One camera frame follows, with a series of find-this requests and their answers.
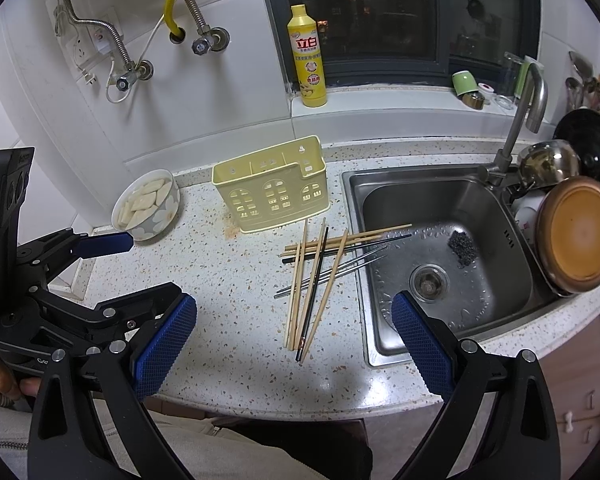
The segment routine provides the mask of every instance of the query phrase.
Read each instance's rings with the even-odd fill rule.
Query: window
[[[538,54],[540,0],[269,0],[286,71],[286,24],[304,4],[317,22],[327,84],[450,84],[471,70],[495,82],[505,52]]]

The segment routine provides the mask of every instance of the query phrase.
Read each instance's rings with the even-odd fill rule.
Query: human hand
[[[18,400],[23,394],[35,397],[40,388],[40,378],[30,377],[20,381],[20,387],[11,371],[0,361],[0,393],[11,400]]]

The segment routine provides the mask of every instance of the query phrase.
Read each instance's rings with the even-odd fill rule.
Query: black chopstick
[[[401,240],[402,238],[409,238],[410,236],[413,236],[412,233],[407,233],[405,235],[400,235],[400,236],[394,236],[393,238],[385,238],[384,240],[376,240],[375,242],[366,242],[363,244],[359,244],[359,245],[350,245],[349,247],[345,247],[344,248],[344,254],[346,253],[350,253],[351,251],[355,251],[357,249],[363,249],[365,247],[371,247],[373,245],[378,245],[378,244],[387,244],[389,242],[393,242],[395,240]],[[337,249],[328,249],[326,251],[323,251],[323,256],[333,256],[334,254],[338,254],[338,250]],[[306,253],[304,255],[304,260],[313,260],[315,258],[315,252],[313,253]],[[295,257],[294,256],[290,256],[288,258],[282,258],[282,263],[283,264],[292,264],[295,261]]]
[[[320,270],[322,269],[322,261],[324,260],[324,248],[327,246],[327,238],[329,234],[329,228],[326,227],[324,230],[324,239],[322,240],[322,245],[320,246],[320,256],[318,257],[318,268],[316,270],[314,280],[310,284],[310,293],[309,293],[309,306],[306,310],[306,317],[304,318],[304,323],[302,324],[302,332],[300,334],[300,339],[298,341],[298,353],[296,354],[296,361],[300,360],[302,356],[302,349],[304,348],[304,342],[306,341],[306,334],[309,332],[309,322],[311,321],[311,312],[314,309],[314,301],[315,294],[318,291],[318,279],[320,278]]]

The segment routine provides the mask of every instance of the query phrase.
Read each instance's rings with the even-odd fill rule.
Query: metal chopstick
[[[350,265],[353,265],[355,262],[358,262],[358,261],[362,260],[363,258],[366,258],[367,256],[371,256],[372,254],[376,254],[378,251],[382,251],[385,248],[386,248],[386,245],[384,245],[376,250],[369,251],[368,253],[360,254],[360,256],[357,256],[355,258],[347,260],[346,262],[342,262],[338,266],[338,270],[346,269]],[[325,276],[328,276],[330,273],[331,273],[331,269],[321,272],[319,279],[323,279]],[[308,284],[309,284],[309,278],[305,278],[304,280],[302,280],[302,283],[301,283],[302,288],[306,288],[305,285],[308,285]],[[280,288],[280,290],[276,291],[276,294],[280,294],[280,292],[289,292],[289,291],[291,291],[291,285],[286,286],[284,288]]]
[[[369,260],[368,262],[359,263],[356,266],[351,267],[350,269],[339,270],[338,272],[336,272],[336,278],[341,278],[342,276],[346,276],[347,274],[352,273],[354,270],[361,269],[362,267],[368,266],[368,264],[372,264],[373,262],[382,260],[382,258],[384,258],[385,256],[386,256],[386,254],[381,254],[380,256],[378,256],[377,258],[374,258],[373,260]],[[323,278],[320,278],[320,280],[318,280],[318,285],[320,285],[321,283],[326,283],[328,281],[329,281],[329,275],[327,274],[326,276],[324,276]],[[309,288],[308,283],[306,285],[301,285],[300,290],[305,290],[307,288]],[[286,292],[279,292],[273,297],[273,299],[278,300],[279,298],[284,298],[285,296],[289,296],[290,294],[291,294],[290,290],[288,290]]]
[[[376,240],[375,242],[366,242],[366,243],[360,244],[360,245],[351,245],[349,247],[345,247],[344,251],[345,251],[345,253],[350,253],[352,251],[355,251],[358,249],[363,249],[365,247],[371,247],[371,246],[378,245],[378,244],[388,244],[390,242],[395,242],[396,240],[401,240],[402,238],[409,238],[410,236],[413,236],[413,234],[407,233],[405,235],[394,236],[393,238],[385,238],[384,240]],[[333,256],[334,254],[337,254],[337,253],[338,253],[337,249],[327,249],[324,251],[324,256]],[[314,258],[315,258],[315,252],[307,253],[304,256],[305,261],[313,260]],[[292,264],[295,260],[296,260],[296,258],[294,256],[290,256],[288,258],[282,258],[282,263]]]

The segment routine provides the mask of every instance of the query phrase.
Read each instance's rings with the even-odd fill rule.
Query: sink basin
[[[391,322],[392,298],[401,290],[458,338],[475,340],[512,330],[556,298],[500,191],[478,180],[477,166],[352,171],[342,181],[353,232],[413,224],[406,230],[413,236],[358,271],[371,366],[410,359]],[[471,263],[449,247],[454,232],[477,253]]]

